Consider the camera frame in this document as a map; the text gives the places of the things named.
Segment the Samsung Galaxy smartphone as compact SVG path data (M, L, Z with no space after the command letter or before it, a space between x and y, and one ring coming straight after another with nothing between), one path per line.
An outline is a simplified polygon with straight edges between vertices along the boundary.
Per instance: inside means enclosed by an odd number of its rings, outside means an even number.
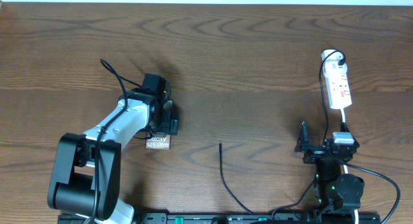
M170 135L154 135L145 141L145 148L149 150L169 150L170 147Z

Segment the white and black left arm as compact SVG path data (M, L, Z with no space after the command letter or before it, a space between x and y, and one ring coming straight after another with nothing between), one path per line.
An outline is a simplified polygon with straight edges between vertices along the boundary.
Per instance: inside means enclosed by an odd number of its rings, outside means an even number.
M131 223L135 209L121 198L121 153L138 132L175 136L178 116L165 91L125 92L115 109L82 134L58 142L47 203L85 223Z

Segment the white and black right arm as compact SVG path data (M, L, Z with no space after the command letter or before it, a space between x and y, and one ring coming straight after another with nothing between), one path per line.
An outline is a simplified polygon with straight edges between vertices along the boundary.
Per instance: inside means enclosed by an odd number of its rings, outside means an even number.
M315 189L323 212L345 213L360 208L364 180L341 171L342 164L349 162L358 148L359 143L344 123L322 145L310 143L307 125L301 123L294 151L303 153L304 163L316 166Z

